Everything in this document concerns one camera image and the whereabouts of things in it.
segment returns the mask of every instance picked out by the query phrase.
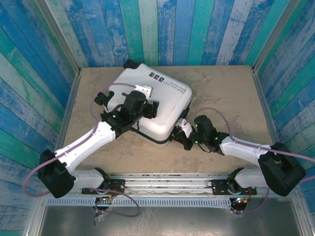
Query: beige floor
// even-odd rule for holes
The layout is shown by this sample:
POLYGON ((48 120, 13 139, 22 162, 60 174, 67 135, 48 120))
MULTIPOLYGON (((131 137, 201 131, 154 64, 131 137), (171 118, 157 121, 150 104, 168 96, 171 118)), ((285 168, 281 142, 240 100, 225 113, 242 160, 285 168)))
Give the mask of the beige floor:
MULTIPOLYGON (((215 107, 228 118, 236 137, 262 144, 272 143, 248 66, 160 66, 155 69, 192 88, 189 115, 203 107, 215 107)), ((113 82, 122 71, 122 67, 83 69, 66 134, 66 145, 92 129, 94 120, 89 113, 92 96, 103 84, 113 82)), ((99 115, 101 112, 102 108, 95 104, 94 113, 99 115)), ((218 131, 227 132, 219 115, 212 111, 206 111, 205 115, 218 131)), ((101 167, 108 173, 222 173, 250 166, 251 163, 237 157, 205 153, 198 147, 185 151, 176 142, 166 147, 156 147, 128 132, 101 147, 79 168, 101 167)))

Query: white plastic container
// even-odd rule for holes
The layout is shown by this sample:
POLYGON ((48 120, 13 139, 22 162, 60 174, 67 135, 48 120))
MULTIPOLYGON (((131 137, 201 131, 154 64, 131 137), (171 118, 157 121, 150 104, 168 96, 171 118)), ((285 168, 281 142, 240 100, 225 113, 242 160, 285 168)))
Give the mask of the white plastic container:
MULTIPOLYGON (((125 69, 114 82, 153 88, 149 103, 159 102, 157 117, 141 118, 137 133, 155 144, 166 145, 175 123, 190 103, 191 88, 145 64, 140 64, 136 69, 125 69)), ((107 112, 113 110, 117 105, 123 104, 125 97, 122 93, 129 94, 133 88, 111 86, 109 90, 113 91, 115 95, 108 102, 108 110, 105 108, 107 112)))

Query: pink cable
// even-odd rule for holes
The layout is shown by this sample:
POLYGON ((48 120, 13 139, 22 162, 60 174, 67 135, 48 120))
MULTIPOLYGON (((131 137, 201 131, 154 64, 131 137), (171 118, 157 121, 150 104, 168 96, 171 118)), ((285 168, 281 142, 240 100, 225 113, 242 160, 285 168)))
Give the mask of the pink cable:
MULTIPOLYGON (((291 152, 286 152, 286 151, 278 151, 278 150, 274 150, 274 149, 270 149, 270 148, 265 148, 265 147, 260 147, 258 145, 253 145, 253 144, 247 144, 247 143, 243 143, 241 141, 238 141, 237 139, 235 139, 232 135, 232 131, 231 131, 231 127, 230 127, 230 124, 228 123, 227 119, 225 118, 225 116, 223 115, 223 113, 219 110, 217 110, 216 108, 212 108, 212 107, 204 107, 204 108, 201 108, 199 109, 198 111, 196 111, 195 113, 193 113, 186 121, 185 125, 193 118, 195 117, 198 113, 200 113, 201 111, 204 111, 204 110, 213 110, 215 112, 217 112, 222 118, 223 120, 225 121, 225 124, 227 126, 227 130, 228 130, 228 133, 230 135, 230 138, 232 141, 234 141, 235 143, 237 144, 241 144, 241 145, 244 145, 244 146, 248 146, 250 148, 255 148, 255 149, 261 149, 261 150, 264 150, 264 151, 271 151, 271 152, 274 152, 274 153, 277 153, 277 154, 282 154, 282 155, 288 155, 288 156, 294 156, 294 157, 297 157, 297 158, 301 158, 301 159, 304 159, 304 160, 308 160, 308 161, 312 161, 315 163, 315 160, 310 158, 310 157, 307 157, 307 156, 303 156, 303 155, 300 155, 300 154, 295 154, 295 153, 291 153, 291 152)), ((308 177, 308 178, 305 178, 303 180, 301 180, 300 182, 306 182, 308 180, 311 180, 311 179, 314 179, 315 176, 311 176, 311 177, 308 177)))
MULTIPOLYGON (((91 100, 91 103, 90 103, 90 113, 91 113, 91 116, 95 119, 95 126, 93 128, 93 131, 91 132, 91 134, 89 134, 89 136, 87 136, 84 140, 82 140, 81 142, 79 142, 77 145, 73 146, 72 148, 70 148, 69 150, 67 150, 66 152, 71 152, 72 150, 76 149, 77 147, 81 146, 82 144, 84 144, 85 142, 87 142, 92 136, 93 134, 96 132, 97 130, 97 125, 98 125, 98 120, 97 118, 94 116, 93 114, 93 111, 92 111, 92 107, 93 107, 93 102, 94 102, 94 99, 97 97, 98 93, 101 92, 102 90, 112 86, 112 85, 124 85, 124 86, 129 86, 129 87, 132 87, 132 88, 136 88, 135 85, 130 85, 130 84, 126 84, 126 83, 110 83, 110 84, 106 84, 104 86, 102 86, 98 91, 97 93, 93 96, 92 100, 91 100)), ((59 158, 65 156, 65 152, 61 153, 59 156, 56 156, 42 164, 40 164, 39 166, 37 166, 34 170, 32 170, 28 176, 25 178, 24 182, 23 182, 23 192, 29 196, 29 197, 32 197, 32 198, 39 198, 39 197, 43 197, 47 194, 49 194, 50 192, 45 192, 45 193, 41 193, 41 194, 31 194, 27 191, 26 187, 27 187, 27 183, 28 181, 30 180, 30 178, 32 177, 32 175, 38 171, 39 169, 43 168, 44 166, 47 166, 49 165, 50 163, 58 160, 59 158)))

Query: blue wooden wall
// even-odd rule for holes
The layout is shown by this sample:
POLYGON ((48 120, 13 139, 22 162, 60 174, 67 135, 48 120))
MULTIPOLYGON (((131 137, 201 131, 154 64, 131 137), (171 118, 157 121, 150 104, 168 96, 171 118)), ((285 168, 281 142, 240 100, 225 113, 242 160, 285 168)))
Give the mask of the blue wooden wall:
MULTIPOLYGON (((301 0, 259 69, 281 142, 315 158, 315 0, 301 0)), ((300 160, 308 176, 315 164, 300 160)), ((302 184, 315 215, 315 180, 302 184)))
POLYGON ((289 0, 46 0, 79 67, 253 65, 289 0))
MULTIPOLYGON (((22 235, 23 180, 53 150, 74 72, 34 0, 0 1, 0 236, 22 235)), ((35 192, 33 177, 28 190, 35 192)))

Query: black cable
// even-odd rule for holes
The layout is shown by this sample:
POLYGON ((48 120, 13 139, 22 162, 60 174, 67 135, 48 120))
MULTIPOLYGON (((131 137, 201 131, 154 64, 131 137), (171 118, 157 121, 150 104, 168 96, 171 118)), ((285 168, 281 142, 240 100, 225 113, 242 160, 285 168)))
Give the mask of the black cable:
POLYGON ((203 147, 200 145, 200 144, 198 144, 198 146, 200 147, 200 149, 201 150, 203 150, 204 152, 206 152, 206 153, 210 153, 210 151, 206 151, 205 149, 203 149, 203 147))

